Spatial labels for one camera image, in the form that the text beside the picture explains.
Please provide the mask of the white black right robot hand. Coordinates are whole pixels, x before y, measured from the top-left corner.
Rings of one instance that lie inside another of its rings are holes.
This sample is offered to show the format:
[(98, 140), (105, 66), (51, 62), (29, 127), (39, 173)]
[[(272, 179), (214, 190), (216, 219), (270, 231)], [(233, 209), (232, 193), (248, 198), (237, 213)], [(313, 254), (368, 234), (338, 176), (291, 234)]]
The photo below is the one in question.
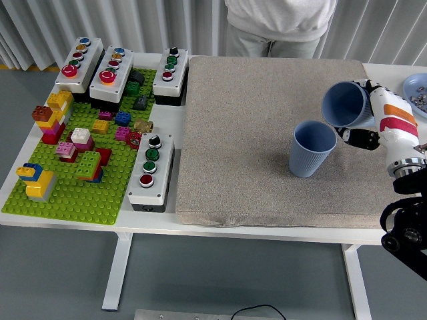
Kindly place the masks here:
[(411, 106), (388, 88), (368, 79), (339, 82), (325, 94), (322, 115), (345, 143), (367, 150), (386, 148), (389, 174), (426, 167)]

